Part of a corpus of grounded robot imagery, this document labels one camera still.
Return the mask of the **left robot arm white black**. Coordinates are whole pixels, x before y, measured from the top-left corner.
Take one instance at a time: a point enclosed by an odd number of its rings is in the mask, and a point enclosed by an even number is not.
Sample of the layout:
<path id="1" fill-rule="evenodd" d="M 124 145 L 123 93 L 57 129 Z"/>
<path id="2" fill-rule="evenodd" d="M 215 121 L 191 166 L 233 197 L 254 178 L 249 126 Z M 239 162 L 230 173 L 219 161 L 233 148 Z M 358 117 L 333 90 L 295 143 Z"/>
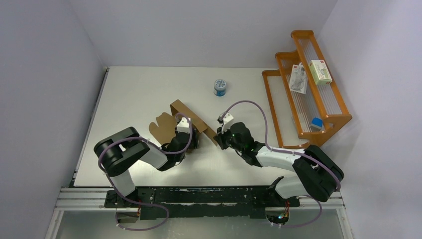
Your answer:
<path id="1" fill-rule="evenodd" d="M 94 153 L 99 158 L 100 169 L 109 177 L 119 191 L 118 201 L 125 207 L 131 207 L 139 200 L 138 190 L 132 180 L 129 168 L 137 161 L 145 162 L 159 171 L 166 171 L 185 158 L 185 151 L 198 147 L 196 129 L 187 132 L 176 131 L 169 143 L 158 147 L 140 138 L 134 127 L 117 132 L 94 146 Z"/>

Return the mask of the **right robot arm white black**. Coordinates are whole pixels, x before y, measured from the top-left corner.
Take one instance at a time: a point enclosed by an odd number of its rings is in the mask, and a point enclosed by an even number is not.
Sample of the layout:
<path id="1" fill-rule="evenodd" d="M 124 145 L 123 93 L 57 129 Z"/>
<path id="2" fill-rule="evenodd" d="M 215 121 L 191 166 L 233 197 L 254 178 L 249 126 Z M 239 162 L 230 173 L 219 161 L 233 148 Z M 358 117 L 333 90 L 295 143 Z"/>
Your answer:
<path id="1" fill-rule="evenodd" d="M 301 149 L 269 149 L 265 143 L 255 141 L 242 122 L 227 130 L 220 126 L 214 139 L 222 150 L 235 150 L 251 166 L 274 167 L 295 173 L 288 178 L 277 178 L 270 186 L 268 198 L 274 206 L 281 206 L 295 196 L 310 196 L 326 202 L 339 190 L 344 179 L 344 172 L 317 145 Z"/>

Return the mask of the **brown cardboard box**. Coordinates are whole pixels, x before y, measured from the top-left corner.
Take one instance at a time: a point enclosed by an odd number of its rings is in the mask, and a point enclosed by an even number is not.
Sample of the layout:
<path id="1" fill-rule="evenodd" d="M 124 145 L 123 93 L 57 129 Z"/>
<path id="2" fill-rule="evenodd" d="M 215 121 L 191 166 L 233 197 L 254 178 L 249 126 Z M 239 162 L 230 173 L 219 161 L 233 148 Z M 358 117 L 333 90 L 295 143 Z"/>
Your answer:
<path id="1" fill-rule="evenodd" d="M 170 148 L 190 139 L 187 152 L 191 153 L 199 148 L 202 135 L 217 145 L 214 139 L 216 132 L 182 101 L 172 102 L 170 110 L 170 113 L 163 112 L 156 117 L 155 122 L 149 124 L 149 132 L 163 148 Z"/>

